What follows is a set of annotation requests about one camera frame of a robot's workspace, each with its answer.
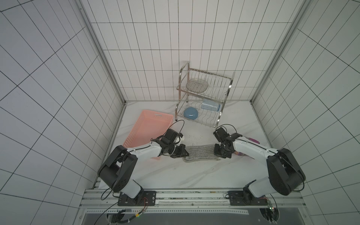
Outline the grey striped dishcloth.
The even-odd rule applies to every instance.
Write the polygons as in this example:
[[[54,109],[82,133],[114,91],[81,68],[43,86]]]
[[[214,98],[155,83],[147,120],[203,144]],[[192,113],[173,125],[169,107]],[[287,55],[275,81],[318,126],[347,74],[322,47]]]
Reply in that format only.
[[[220,160],[220,158],[214,154],[214,149],[215,144],[186,146],[185,150],[188,152],[189,155],[184,157],[183,161],[186,163],[190,163],[196,161]]]

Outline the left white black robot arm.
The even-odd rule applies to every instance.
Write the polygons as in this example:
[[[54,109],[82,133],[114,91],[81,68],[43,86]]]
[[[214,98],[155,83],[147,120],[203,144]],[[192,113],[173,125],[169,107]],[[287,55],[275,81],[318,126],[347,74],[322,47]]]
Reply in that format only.
[[[151,139],[148,144],[125,148],[117,146],[98,170],[98,176],[114,193],[122,193],[135,204],[145,198],[144,189],[131,179],[137,163],[162,155],[183,158],[189,155],[182,144],[183,134],[168,129],[163,135]]]

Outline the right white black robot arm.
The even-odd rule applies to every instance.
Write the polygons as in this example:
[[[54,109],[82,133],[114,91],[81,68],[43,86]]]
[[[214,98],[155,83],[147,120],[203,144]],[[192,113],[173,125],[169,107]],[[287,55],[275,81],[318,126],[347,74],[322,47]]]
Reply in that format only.
[[[233,154],[248,156],[267,169],[267,176],[248,183],[242,191],[229,191],[231,205],[265,205],[266,195],[279,193],[288,196],[300,185],[305,185],[306,176],[290,150],[276,150],[261,145],[257,140],[238,133],[229,134],[223,127],[214,131],[219,142],[214,155],[231,158]]]

